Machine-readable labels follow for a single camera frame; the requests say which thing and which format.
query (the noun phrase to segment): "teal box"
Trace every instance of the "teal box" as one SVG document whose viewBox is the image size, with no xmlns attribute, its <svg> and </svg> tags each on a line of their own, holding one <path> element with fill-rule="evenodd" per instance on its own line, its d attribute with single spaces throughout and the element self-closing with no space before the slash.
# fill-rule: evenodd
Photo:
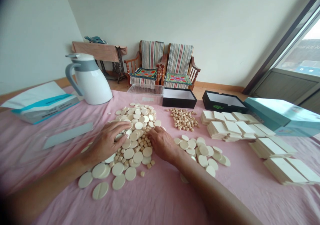
<svg viewBox="0 0 320 225">
<path fill-rule="evenodd" d="M 320 115 L 287 101 L 249 97 L 244 104 L 277 135 L 312 137 L 320 133 Z"/>
</svg>

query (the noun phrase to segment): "person's left hand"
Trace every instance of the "person's left hand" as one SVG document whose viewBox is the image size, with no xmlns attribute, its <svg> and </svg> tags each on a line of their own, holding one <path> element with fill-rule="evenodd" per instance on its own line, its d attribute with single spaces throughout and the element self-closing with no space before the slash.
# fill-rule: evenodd
<svg viewBox="0 0 320 225">
<path fill-rule="evenodd" d="M 117 142 L 114 142 L 116 136 L 122 130 L 129 129 L 130 127 L 130 122 L 112 122 L 106 124 L 89 149 L 84 152 L 87 162 L 95 165 L 108 159 L 124 144 L 128 137 L 127 135 L 122 136 Z"/>
</svg>

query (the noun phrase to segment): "hand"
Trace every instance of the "hand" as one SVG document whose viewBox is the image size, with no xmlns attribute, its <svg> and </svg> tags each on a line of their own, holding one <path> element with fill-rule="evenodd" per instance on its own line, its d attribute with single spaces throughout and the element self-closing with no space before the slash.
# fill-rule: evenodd
<svg viewBox="0 0 320 225">
<path fill-rule="evenodd" d="M 124 129 L 130 129 L 130 122 L 111 122 L 106 124 L 90 148 L 84 152 L 87 162 L 96 165 L 114 154 L 125 142 L 127 135 L 114 142 L 116 136 Z"/>
<path fill-rule="evenodd" d="M 180 147 L 162 127 L 155 127 L 148 132 L 148 138 L 156 154 L 163 160 L 173 164 L 181 152 Z"/>
</svg>

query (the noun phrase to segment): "green logo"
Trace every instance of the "green logo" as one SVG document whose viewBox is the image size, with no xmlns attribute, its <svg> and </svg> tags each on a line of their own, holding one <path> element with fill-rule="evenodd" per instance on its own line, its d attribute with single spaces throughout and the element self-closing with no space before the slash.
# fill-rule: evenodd
<svg viewBox="0 0 320 225">
<path fill-rule="evenodd" d="M 218 106 L 218 105 L 214 105 L 213 108 L 216 108 L 216 109 L 223 109 L 224 107 L 222 106 Z"/>
</svg>

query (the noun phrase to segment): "jug handle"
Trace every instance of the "jug handle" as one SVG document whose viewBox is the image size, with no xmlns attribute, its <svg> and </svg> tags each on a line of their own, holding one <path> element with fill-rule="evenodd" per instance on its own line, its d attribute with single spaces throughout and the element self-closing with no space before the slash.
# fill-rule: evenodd
<svg viewBox="0 0 320 225">
<path fill-rule="evenodd" d="M 78 86 L 78 84 L 75 82 L 75 80 L 72 77 L 72 69 L 79 66 L 81 66 L 81 64 L 78 64 L 78 63 L 71 63 L 67 65 L 66 77 L 71 83 L 71 85 L 73 86 L 73 88 L 76 90 L 76 92 L 79 94 L 79 96 L 83 96 L 84 95 L 83 91 L 81 90 L 81 88 Z"/>
</svg>

